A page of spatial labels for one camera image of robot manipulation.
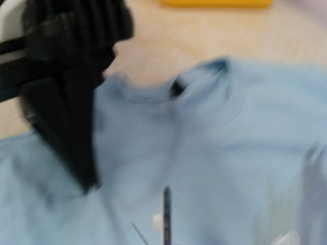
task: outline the blue shirt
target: blue shirt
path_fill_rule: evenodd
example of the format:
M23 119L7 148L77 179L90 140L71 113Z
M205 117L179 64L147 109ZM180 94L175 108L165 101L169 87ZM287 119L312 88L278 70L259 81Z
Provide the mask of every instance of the blue shirt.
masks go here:
M327 244L323 71L215 60L154 87L114 75L96 95L101 189L84 197L34 132L2 141L0 244L144 244L131 223L161 244L166 186L173 244Z

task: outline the thin needle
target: thin needle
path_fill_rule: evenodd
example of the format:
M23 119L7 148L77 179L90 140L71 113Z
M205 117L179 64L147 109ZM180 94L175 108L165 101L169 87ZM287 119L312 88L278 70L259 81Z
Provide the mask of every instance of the thin needle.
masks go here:
M138 227L136 226L136 224L134 224L133 222L131 222L131 224L132 224L132 227L134 228L134 230L136 231L136 233L138 234L138 236L143 241L143 243L145 245L149 245L149 243L147 242L147 240L145 239L145 237L143 236L143 234L141 233L141 231L138 229Z

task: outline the small white button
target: small white button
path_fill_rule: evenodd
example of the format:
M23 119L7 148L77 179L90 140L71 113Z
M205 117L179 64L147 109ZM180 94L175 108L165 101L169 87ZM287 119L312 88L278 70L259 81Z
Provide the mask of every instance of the small white button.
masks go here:
M155 231L161 231L162 230L162 215L156 214L152 216L152 227Z

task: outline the light blue t-shirt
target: light blue t-shirt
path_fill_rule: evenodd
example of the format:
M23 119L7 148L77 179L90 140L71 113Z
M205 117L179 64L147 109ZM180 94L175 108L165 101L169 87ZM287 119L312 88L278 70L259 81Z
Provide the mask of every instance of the light blue t-shirt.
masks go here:
M185 90L172 96L177 82ZM327 244L327 74L221 59L160 85L96 91L100 190L81 194L34 132L0 143L0 244Z

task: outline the beige tabletop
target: beige tabletop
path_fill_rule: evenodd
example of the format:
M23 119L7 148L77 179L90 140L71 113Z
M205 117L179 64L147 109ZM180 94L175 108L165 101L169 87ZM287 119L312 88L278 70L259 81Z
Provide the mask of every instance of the beige tabletop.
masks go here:
M135 84L159 84L182 70L220 56L327 68L327 26L275 0L262 9L173 9L156 0L129 0L135 37L116 45L106 74L125 72ZM27 130L16 100L0 104L0 138Z

